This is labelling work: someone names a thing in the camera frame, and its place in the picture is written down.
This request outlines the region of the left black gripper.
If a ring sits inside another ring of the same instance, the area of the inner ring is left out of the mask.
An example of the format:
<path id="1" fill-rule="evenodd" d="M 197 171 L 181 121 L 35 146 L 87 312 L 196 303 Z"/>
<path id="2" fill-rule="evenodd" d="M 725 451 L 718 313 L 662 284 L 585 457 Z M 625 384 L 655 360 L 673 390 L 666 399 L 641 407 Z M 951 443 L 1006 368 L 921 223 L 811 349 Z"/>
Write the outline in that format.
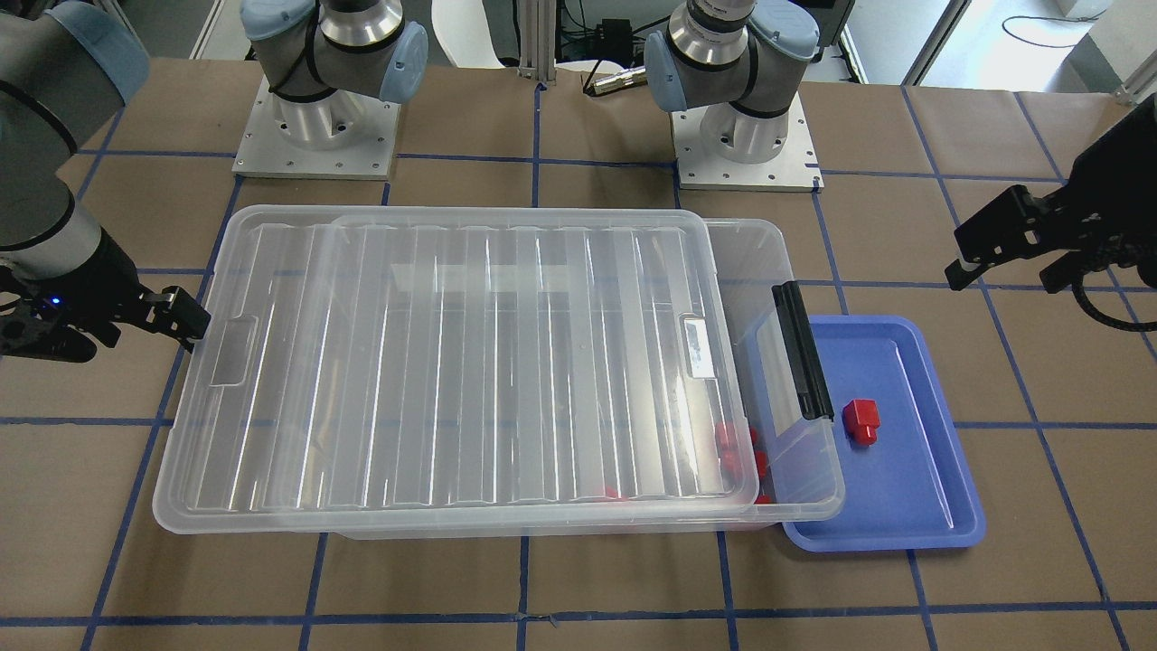
<path id="1" fill-rule="evenodd" d="M 958 256 L 946 284 L 963 291 L 1001 264 L 1053 251 L 1062 256 L 1039 272 L 1051 294 L 1108 265 L 1154 272 L 1154 148 L 1149 96 L 1078 154 L 1062 188 L 1033 197 L 1015 184 L 955 228 Z"/>

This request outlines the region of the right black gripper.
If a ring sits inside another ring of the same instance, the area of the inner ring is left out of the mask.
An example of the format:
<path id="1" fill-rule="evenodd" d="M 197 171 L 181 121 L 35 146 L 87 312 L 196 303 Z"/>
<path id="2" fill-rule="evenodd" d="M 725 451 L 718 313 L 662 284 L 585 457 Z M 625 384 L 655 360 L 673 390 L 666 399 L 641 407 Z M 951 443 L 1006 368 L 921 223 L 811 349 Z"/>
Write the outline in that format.
<path id="1" fill-rule="evenodd" d="M 24 279 L 7 265 L 3 293 L 16 296 L 3 304 L 5 357 L 89 362 L 100 343 L 118 343 L 120 325 L 174 338 L 193 352 L 211 325 L 211 313 L 184 288 L 154 293 L 141 284 L 137 264 L 106 231 L 93 256 L 66 275 Z"/>

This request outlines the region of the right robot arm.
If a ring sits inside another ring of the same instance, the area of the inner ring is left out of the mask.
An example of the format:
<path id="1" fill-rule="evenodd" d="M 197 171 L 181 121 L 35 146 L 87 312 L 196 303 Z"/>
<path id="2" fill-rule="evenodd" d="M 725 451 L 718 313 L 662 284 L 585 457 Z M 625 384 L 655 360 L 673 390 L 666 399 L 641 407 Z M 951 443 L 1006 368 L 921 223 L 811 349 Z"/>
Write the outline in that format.
<path id="1" fill-rule="evenodd" d="M 244 1 L 239 21 L 292 145 L 329 145 L 297 126 L 305 111 L 330 111 L 330 136 L 347 136 L 355 96 L 400 106 L 425 77 L 428 34 L 400 1 Z M 5 357 L 89 362 L 121 326 L 187 352 L 205 336 L 211 313 L 179 286 L 142 284 L 58 175 L 148 74 L 137 35 L 93 3 L 3 14 Z"/>

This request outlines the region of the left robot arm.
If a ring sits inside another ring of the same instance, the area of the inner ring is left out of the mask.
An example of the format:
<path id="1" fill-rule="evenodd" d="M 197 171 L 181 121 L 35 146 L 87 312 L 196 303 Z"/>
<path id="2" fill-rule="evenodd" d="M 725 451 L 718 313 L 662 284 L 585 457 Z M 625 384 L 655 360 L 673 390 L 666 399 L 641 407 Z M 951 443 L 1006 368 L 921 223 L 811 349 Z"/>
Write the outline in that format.
<path id="1" fill-rule="evenodd" d="M 799 5 L 686 1 L 648 34 L 644 71 L 670 114 L 723 108 L 768 123 L 789 110 L 818 49 L 818 25 Z M 1078 291 L 1111 265 L 1154 286 L 1154 143 L 1145 98 L 1076 157 L 1062 188 L 1033 197 L 1016 184 L 957 227 L 946 283 L 959 291 L 996 265 L 1056 251 L 1039 276 L 1048 293 Z"/>

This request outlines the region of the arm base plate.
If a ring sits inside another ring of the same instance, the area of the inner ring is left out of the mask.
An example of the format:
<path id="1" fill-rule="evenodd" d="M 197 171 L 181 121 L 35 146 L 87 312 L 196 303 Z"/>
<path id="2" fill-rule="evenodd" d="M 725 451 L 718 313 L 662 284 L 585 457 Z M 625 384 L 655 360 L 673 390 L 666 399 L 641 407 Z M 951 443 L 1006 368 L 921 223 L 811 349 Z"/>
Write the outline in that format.
<path id="1" fill-rule="evenodd" d="M 681 188 L 818 193 L 825 188 L 799 94 L 784 114 L 756 118 L 730 104 L 671 114 Z"/>
<path id="2" fill-rule="evenodd" d="M 260 86 L 234 157 L 246 178 L 388 182 L 401 106 L 338 90 L 293 103 Z"/>

